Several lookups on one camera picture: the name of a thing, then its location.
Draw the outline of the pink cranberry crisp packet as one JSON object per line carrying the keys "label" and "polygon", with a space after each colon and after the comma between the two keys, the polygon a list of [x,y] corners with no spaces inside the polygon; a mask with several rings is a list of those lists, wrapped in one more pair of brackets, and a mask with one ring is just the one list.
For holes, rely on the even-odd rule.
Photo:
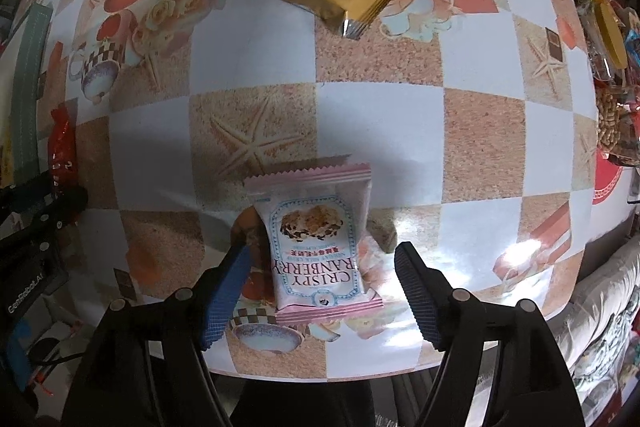
{"label": "pink cranberry crisp packet", "polygon": [[368,164],[244,181],[269,239],[278,323],[331,322],[382,308],[380,295],[363,282],[358,260],[371,186]]}

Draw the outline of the red square snack packet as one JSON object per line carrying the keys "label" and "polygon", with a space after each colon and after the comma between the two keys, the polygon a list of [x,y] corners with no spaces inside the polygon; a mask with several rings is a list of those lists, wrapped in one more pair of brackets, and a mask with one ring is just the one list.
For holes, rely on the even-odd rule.
{"label": "red square snack packet", "polygon": [[48,165],[57,186],[79,183],[75,125],[65,104],[51,110],[53,129],[48,139]]}

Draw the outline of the bag of peanuts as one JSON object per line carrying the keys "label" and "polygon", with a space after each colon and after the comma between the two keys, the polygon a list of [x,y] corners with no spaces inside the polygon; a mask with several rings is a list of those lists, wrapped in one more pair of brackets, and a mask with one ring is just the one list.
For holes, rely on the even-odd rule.
{"label": "bag of peanuts", "polygon": [[596,83],[598,147],[615,165],[639,166],[639,89]]}

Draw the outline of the yellow round lid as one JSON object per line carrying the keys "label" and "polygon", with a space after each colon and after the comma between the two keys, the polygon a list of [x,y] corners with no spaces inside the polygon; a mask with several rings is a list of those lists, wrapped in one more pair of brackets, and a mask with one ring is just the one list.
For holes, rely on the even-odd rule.
{"label": "yellow round lid", "polygon": [[608,57],[616,69],[626,69],[628,58],[625,43],[612,6],[606,1],[598,2],[594,12]]}

